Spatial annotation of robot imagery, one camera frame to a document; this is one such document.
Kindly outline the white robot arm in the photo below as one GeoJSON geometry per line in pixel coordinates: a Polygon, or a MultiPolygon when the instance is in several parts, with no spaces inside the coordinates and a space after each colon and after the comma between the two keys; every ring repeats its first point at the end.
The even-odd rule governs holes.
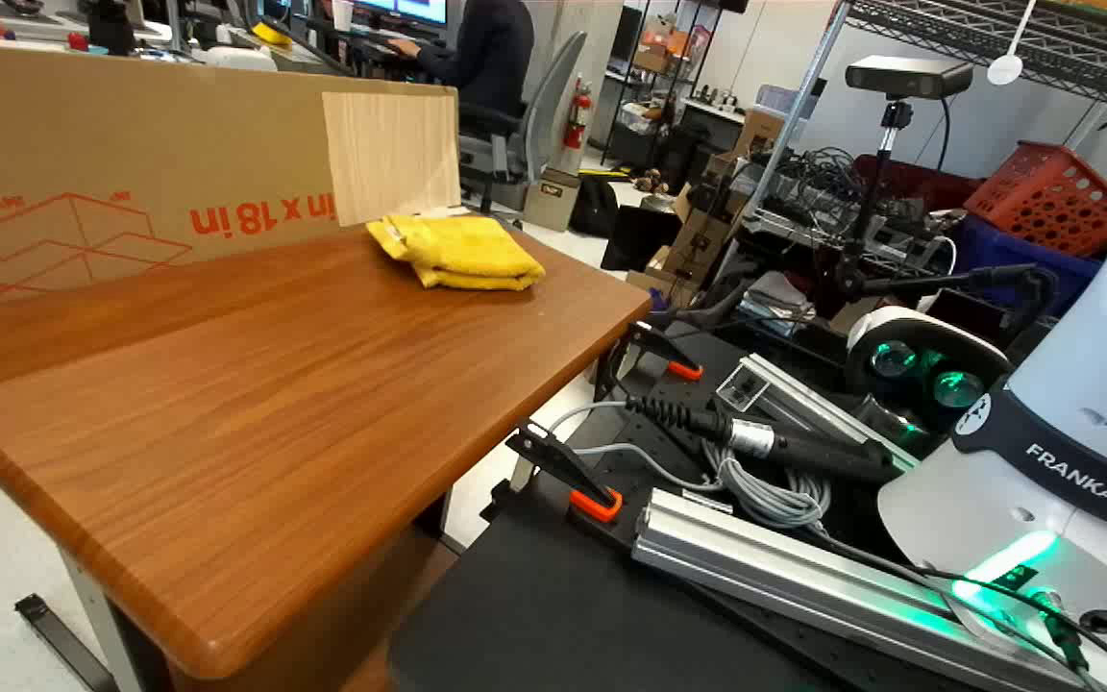
{"type": "Polygon", "coordinates": [[[1041,608],[1084,627],[1107,686],[1107,263],[876,510],[911,565],[1019,635],[1047,637],[1041,608]]]}

